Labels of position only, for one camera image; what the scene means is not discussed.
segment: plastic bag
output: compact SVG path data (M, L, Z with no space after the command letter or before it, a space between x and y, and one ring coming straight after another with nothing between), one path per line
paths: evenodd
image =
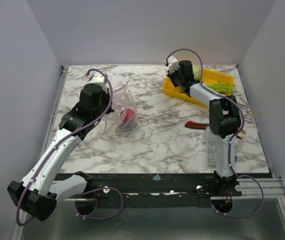
M113 92L112 109L106 115L103 135L129 133L137 127L137 106L128 83Z

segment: red handle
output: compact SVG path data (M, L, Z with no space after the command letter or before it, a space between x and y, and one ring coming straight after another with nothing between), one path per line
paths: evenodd
M188 129L206 129L209 126L209 123L199 123L194 121L188 121L184 125Z

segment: yellow plastic tray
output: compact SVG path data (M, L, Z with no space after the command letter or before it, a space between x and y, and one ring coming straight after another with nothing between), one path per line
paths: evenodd
M234 77L223 74L221 72L216 72L212 71L209 69L204 68L203 69L203 76L202 76L202 81L207 84L229 84L233 85L234 84ZM167 77L162 85L162 90L164 94L174 97L176 99L184 100L186 102L192 103L192 104L197 104L203 107L206 107L202 102L200 102L198 99L195 99L193 97L189 97L184 93L181 93L181 87L177 86L174 87L172 81L170 80L169 77ZM230 95L231 92L225 92L225 95Z

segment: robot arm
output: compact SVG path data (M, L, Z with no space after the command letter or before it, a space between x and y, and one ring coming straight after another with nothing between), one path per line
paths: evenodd
M110 94L103 75L97 72L89 81L80 92L79 102L62 117L59 130L36 165L20 182L12 181L7 188L13 203L40 221L52 214L57 203L83 193L91 185L92 178L83 172L53 184L65 160L95 125L80 129L95 121L109 105Z
M199 81L194 80L191 61L184 60L178 62L175 57L170 56L167 62L167 76L170 78L172 84L175 87L180 87L182 93L200 100L209 107L209 126L215 135L217 147L215 174L220 179L232 178L234 173L230 168L230 164L234 168L236 158L235 138L231 139L231 136L238 131L241 125L239 110L227 99L219 97L218 93L215 95L208 92ZM228 97L237 103L233 95ZM230 141L231 163L229 163L228 150Z

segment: marble table surface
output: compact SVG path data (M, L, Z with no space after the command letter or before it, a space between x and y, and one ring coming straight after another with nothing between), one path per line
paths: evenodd
M163 93L166 77L163 65L70 66L53 126L79 101L80 91L91 67L107 73L114 89L128 82L137 105L138 128L126 136L106 139L104 119L72 152L60 173L212 173L206 164L204 130L185 128L187 121L209 122L207 108ZM245 114L247 134L236 140L238 173L268 173L268 164L235 65L205 66L234 77L234 91Z

